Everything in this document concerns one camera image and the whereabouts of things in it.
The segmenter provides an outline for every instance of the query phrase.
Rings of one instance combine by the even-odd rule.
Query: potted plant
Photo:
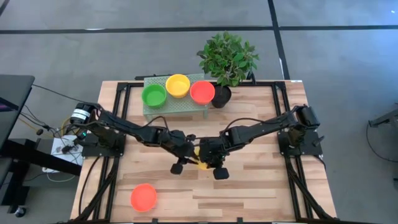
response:
[[[203,60],[199,66],[205,73],[218,78],[215,86],[215,97],[211,104],[215,108],[222,108],[231,99],[232,92],[228,86],[237,86],[246,78],[248,71],[257,69],[254,59],[259,60],[254,54],[254,46],[246,41],[241,45],[242,38],[229,34],[227,31],[217,34],[207,40],[205,48],[198,51],[197,55]]]

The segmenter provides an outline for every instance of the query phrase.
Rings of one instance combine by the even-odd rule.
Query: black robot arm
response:
[[[242,149],[250,144],[255,138],[263,135],[288,129],[289,144],[298,146],[308,129],[316,129],[319,122],[311,107],[295,106],[292,111],[286,112],[278,117],[257,121],[252,126],[234,126],[220,131],[217,137],[198,138],[200,150],[195,154],[194,140],[196,136],[186,136],[182,131],[170,131],[167,127],[139,126],[130,121],[118,118],[109,111],[104,110],[99,104],[79,103],[71,117],[71,124],[79,128],[85,128],[98,136],[98,144],[110,149],[117,150],[118,136],[128,134],[135,137],[140,143],[149,147],[161,147],[178,158],[172,166],[173,174],[180,174],[182,165],[186,163],[206,164],[207,168],[215,168],[216,179],[227,179],[228,171],[222,168],[225,157],[230,152]]]
[[[186,140],[182,131],[169,131],[165,127],[140,126],[138,124],[118,118],[106,111],[99,104],[77,104],[70,122],[72,125],[87,129],[98,137],[98,144],[109,150],[116,150],[120,134],[128,134],[138,142],[149,147],[161,147],[178,157],[181,162],[194,163],[187,157],[194,155],[193,143]]]
[[[256,121],[258,123],[252,126],[227,127],[220,132],[218,137],[200,140],[200,161],[206,163],[208,167],[219,169],[219,172],[214,171],[216,179],[228,178],[226,169],[221,169],[225,157],[230,152],[242,149],[245,145],[250,144],[255,138],[288,129],[289,144],[296,147],[302,143],[306,131],[317,129],[320,125],[312,108],[308,106],[296,106],[292,111],[278,117],[266,121]]]

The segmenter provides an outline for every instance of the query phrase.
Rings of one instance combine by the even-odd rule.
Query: gray floor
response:
[[[280,26],[398,24],[396,1],[274,0]],[[267,1],[11,0],[0,29],[92,29],[167,26],[271,25]],[[236,32],[257,47],[257,79],[281,79],[273,31]],[[195,53],[214,32],[143,34],[0,35],[0,73],[35,75],[35,83],[96,101],[103,80],[138,75],[200,72]],[[333,201],[343,220],[396,223],[398,165],[368,147],[366,122],[398,102],[398,30],[283,31],[292,79],[303,80],[326,135],[323,151]],[[75,102],[33,89],[27,105],[52,126]],[[398,160],[396,131],[371,129],[374,148]],[[12,137],[36,136],[17,123]],[[20,219],[3,223],[51,223],[69,217],[75,185],[35,188]]]

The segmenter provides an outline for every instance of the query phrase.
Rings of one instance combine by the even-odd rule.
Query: wooden tabletop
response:
[[[112,110],[117,82],[103,82],[98,103]],[[290,107],[308,104],[302,82],[286,81]],[[269,119],[276,116],[271,88],[268,86],[235,87],[232,99],[222,109],[210,107],[208,119],[201,113],[168,115],[170,130],[185,134],[217,136],[226,125],[242,117]],[[142,115],[142,88],[132,88],[127,120],[146,124]],[[282,95],[279,100],[284,111]],[[251,125],[239,121],[235,125]],[[162,121],[154,125],[163,126]],[[78,216],[81,188],[95,158],[85,159],[76,191],[71,218]],[[302,156],[309,191],[331,216],[336,215],[323,165],[312,156]],[[235,222],[236,217],[249,221],[292,221],[294,212],[284,158],[279,154],[276,133],[255,139],[244,149],[231,153],[224,167],[229,179],[215,180],[212,170],[198,170],[185,165],[181,175],[172,175],[170,168],[177,159],[161,148],[146,147],[128,136],[124,155],[119,164],[118,181],[113,201],[112,222]],[[98,188],[102,158],[88,179],[82,208],[86,207]],[[130,206],[130,193],[137,184],[150,183],[157,191],[157,204],[146,213]],[[302,194],[297,189],[302,216],[305,217]],[[104,194],[100,218],[108,192]]]

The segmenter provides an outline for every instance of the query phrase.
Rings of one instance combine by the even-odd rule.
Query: chair wheel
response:
[[[170,172],[175,175],[180,175],[182,173],[182,165],[181,164],[173,164]]]
[[[26,214],[26,208],[18,207],[14,214],[17,218],[23,217]]]

